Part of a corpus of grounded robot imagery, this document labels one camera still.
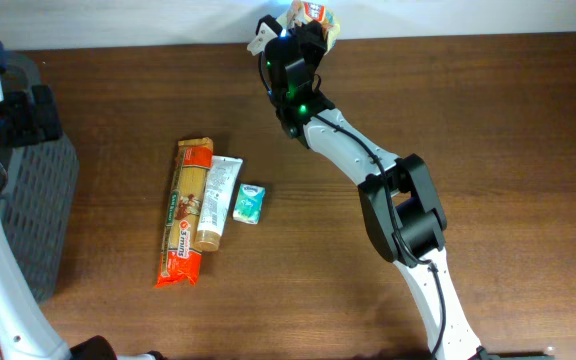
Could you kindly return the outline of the yellow wiper sheet pack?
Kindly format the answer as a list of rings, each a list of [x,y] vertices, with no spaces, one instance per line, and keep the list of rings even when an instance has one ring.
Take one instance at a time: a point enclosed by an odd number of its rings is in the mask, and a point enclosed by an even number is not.
[[[293,0],[289,8],[277,18],[283,29],[317,22],[322,27],[326,52],[329,52],[341,32],[341,23],[329,7],[311,1]]]

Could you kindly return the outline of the white conditioner tube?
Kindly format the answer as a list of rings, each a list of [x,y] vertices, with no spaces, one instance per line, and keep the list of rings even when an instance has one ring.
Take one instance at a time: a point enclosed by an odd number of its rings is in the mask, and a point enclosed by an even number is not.
[[[220,247],[234,185],[242,164],[241,158],[212,158],[196,236],[196,245],[202,252],[215,252]]]

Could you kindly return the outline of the green Kleenex tissue pack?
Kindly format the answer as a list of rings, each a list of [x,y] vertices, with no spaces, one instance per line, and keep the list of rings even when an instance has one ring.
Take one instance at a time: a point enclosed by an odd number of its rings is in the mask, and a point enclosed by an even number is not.
[[[258,224],[264,196],[264,187],[241,184],[233,209],[233,219],[246,224]]]

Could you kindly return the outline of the orange spaghetti packet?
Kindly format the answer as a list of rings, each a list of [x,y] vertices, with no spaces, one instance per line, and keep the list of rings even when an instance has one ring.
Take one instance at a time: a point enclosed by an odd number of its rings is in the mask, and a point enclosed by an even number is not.
[[[195,285],[198,281],[202,251],[195,242],[213,149],[213,141],[207,137],[177,142],[157,288],[183,282]]]

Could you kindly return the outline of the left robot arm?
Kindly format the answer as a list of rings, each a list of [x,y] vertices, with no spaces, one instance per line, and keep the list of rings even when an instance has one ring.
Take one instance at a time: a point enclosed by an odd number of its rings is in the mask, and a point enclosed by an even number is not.
[[[69,345],[39,307],[56,287],[78,171],[37,65],[0,42],[0,359],[117,356],[100,335]]]

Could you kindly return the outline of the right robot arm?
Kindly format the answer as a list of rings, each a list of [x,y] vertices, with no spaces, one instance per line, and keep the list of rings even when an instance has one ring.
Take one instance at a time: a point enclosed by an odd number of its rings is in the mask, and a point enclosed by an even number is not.
[[[447,218],[426,163],[400,157],[355,129],[320,90],[323,26],[289,27],[267,15],[249,50],[287,136],[324,156],[356,186],[369,240],[403,276],[422,318],[433,359],[484,359],[450,276]]]

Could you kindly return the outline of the dark grey plastic basket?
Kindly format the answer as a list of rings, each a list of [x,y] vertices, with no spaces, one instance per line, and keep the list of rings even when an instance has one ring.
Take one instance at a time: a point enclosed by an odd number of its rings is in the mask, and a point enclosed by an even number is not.
[[[79,159],[65,134],[52,89],[29,57],[10,53],[2,74],[5,140],[0,216],[34,299],[55,293]]]

